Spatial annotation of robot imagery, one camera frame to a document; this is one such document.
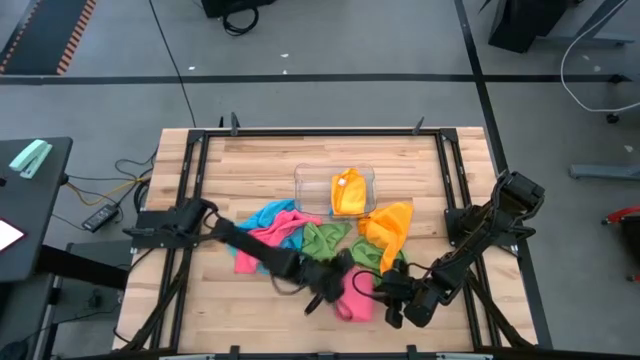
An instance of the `gray floor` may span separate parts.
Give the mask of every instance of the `gray floor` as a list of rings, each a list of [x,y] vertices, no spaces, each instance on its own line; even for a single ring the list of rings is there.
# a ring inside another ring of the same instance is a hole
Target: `gray floor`
[[[485,74],[558,74],[564,49],[536,43],[512,54],[487,45],[493,6],[465,0]],[[575,32],[600,3],[585,1],[565,15],[554,34]],[[0,3],[0,41],[9,37],[26,0]],[[250,35],[231,38],[190,0],[155,0],[180,71],[188,75],[434,73],[470,74],[455,7],[449,0],[279,0],[261,11]],[[607,26],[640,40],[631,1]],[[640,45],[579,48],[570,74],[615,73],[637,63]],[[174,69],[146,0],[99,0],[68,76],[160,76]],[[637,84],[570,86],[592,105],[623,105],[638,98]],[[572,163],[630,164],[640,159],[640,112],[612,126],[602,114],[579,108],[560,84],[488,84],[510,167],[542,184],[548,200],[532,221],[531,239],[544,308],[558,349],[640,354],[640,287],[624,276],[638,270],[615,227],[600,219],[637,205],[635,183],[576,181]],[[215,126],[235,111],[243,126],[483,126],[473,83],[373,82],[189,84],[199,126]],[[146,159],[160,130],[188,127],[179,85],[1,86],[0,138],[71,136],[68,172],[114,175],[122,157]],[[628,152],[625,145],[634,149]],[[78,183],[107,191],[111,184]],[[123,225],[134,221],[126,204]],[[66,189],[55,212],[79,223],[86,208]],[[52,221],[46,243],[122,239],[122,225],[95,235]],[[104,353],[111,323],[70,324],[56,350],[63,356]],[[83,346],[72,346],[78,343]]]

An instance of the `wooden table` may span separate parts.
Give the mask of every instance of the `wooden table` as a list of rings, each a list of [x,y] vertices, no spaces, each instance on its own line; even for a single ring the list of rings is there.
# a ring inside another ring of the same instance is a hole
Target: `wooden table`
[[[458,128],[459,143],[473,203],[488,200],[495,174],[483,129]],[[162,133],[146,203],[148,210],[174,205],[187,129]],[[191,172],[198,160],[196,148]],[[453,156],[447,147],[450,169]],[[270,201],[294,196],[293,171],[300,163],[368,163],[376,172],[378,207],[398,201],[414,205],[405,244],[410,261],[424,265],[450,250],[443,219],[444,186],[433,137],[237,137],[215,138],[209,144],[203,198],[214,201],[223,216],[240,222]],[[193,191],[190,176],[187,196]],[[462,205],[458,186],[457,204]],[[348,246],[352,232],[342,241]],[[129,277],[118,333],[131,338],[156,305],[165,250],[156,249]],[[181,256],[176,255],[176,268]],[[311,295],[279,296],[269,277],[238,275],[225,245],[203,243],[194,254],[180,337],[180,353],[269,352],[404,352],[407,344],[419,351],[465,351],[472,344],[460,294],[448,306],[438,307],[426,328],[405,320],[396,330],[384,322],[384,306],[376,304],[374,321],[345,323],[327,305],[305,317]],[[531,314],[516,258],[491,248],[485,253],[487,273],[495,302],[520,334],[535,342]],[[413,276],[423,271],[412,267]],[[484,311],[480,309],[483,340],[488,344]],[[165,316],[163,346],[168,345],[173,309]],[[116,339],[114,347],[123,343]]]

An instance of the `clear plastic container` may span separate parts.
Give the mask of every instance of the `clear plastic container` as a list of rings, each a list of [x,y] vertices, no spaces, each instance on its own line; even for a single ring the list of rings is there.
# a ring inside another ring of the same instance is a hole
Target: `clear plastic container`
[[[295,206],[300,212],[312,215],[332,215],[331,208],[331,178],[342,174],[349,168],[355,168],[365,178],[367,199],[362,214],[335,215],[336,219],[358,218],[376,209],[375,173],[371,165],[311,165],[296,166],[295,178]]]

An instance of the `orange cloth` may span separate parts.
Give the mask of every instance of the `orange cloth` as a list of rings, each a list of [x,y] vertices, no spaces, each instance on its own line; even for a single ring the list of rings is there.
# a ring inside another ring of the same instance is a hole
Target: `orange cloth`
[[[413,205],[395,203],[371,212],[358,221],[358,232],[380,249],[384,249],[380,260],[380,273],[391,269],[409,233]]]
[[[364,214],[367,182],[357,169],[331,177],[331,208],[334,215]]]

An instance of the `crumpled fabric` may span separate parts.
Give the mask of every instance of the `crumpled fabric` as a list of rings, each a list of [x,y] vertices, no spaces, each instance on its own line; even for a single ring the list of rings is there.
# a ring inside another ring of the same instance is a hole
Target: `crumpled fabric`
[[[373,299],[360,294],[354,287],[354,275],[360,268],[354,266],[342,278],[344,294],[335,303],[335,314],[338,319],[347,322],[368,322],[373,318]],[[371,274],[360,273],[355,278],[358,290],[365,294],[373,293],[373,281]]]
[[[281,211],[292,211],[293,209],[295,209],[293,199],[272,201],[260,211],[251,215],[247,221],[236,225],[236,227],[244,231],[255,228],[268,228]]]
[[[364,214],[367,182],[358,169],[350,168],[331,177],[331,209],[333,215]]]
[[[351,256],[353,256],[353,260],[356,264],[365,267],[374,273],[380,274],[380,260],[382,260],[383,249],[380,249],[368,242],[364,236],[359,236],[356,241],[351,245]],[[396,259],[403,260],[404,262],[409,262],[407,255],[404,251],[400,250],[398,255],[395,257]],[[380,285],[382,280],[380,277],[376,276],[374,278],[374,283],[376,286]]]
[[[358,221],[358,233],[384,250],[380,259],[381,274],[392,268],[393,260],[404,246],[412,214],[413,205],[395,203],[386,208],[376,209]]]
[[[263,243],[275,247],[282,243],[282,241],[293,234],[293,232],[304,226],[306,223],[313,223],[316,225],[322,224],[322,219],[303,215],[298,210],[293,211],[281,211],[276,215],[273,224],[268,228],[257,228],[249,231],[249,235],[262,241]],[[236,274],[253,274],[258,268],[258,259],[249,256],[248,254],[238,251],[236,255],[235,272]]]
[[[336,246],[350,230],[351,224],[346,222],[319,226],[307,223],[302,252],[316,260],[330,259],[336,256]]]

